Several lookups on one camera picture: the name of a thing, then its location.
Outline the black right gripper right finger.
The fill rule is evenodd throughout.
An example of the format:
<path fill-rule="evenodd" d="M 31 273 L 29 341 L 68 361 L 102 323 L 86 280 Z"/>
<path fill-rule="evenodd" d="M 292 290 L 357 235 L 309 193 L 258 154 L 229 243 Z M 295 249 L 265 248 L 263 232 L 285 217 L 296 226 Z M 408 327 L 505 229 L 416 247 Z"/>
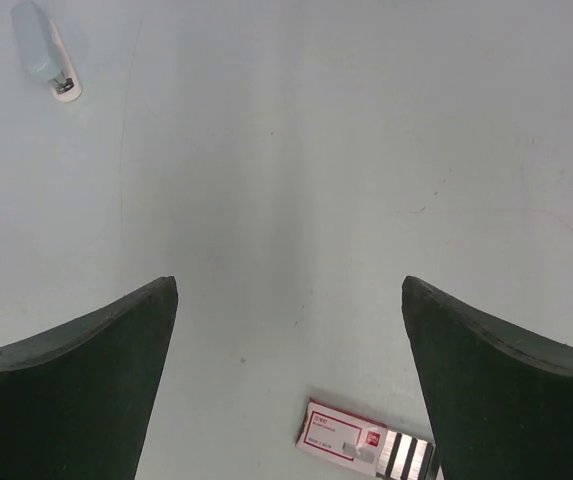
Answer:
<path fill-rule="evenodd" d="M 573 347 L 412 276 L 402 314 L 447 479 L 573 479 Z"/>

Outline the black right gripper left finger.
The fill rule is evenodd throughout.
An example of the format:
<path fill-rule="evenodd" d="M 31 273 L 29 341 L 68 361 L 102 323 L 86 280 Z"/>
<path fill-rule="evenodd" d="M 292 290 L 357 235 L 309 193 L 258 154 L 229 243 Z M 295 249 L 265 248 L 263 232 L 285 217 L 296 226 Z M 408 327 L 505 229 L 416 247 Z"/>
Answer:
<path fill-rule="evenodd" d="M 0 479 L 132 479 L 178 306 L 174 277 L 0 347 Z"/>

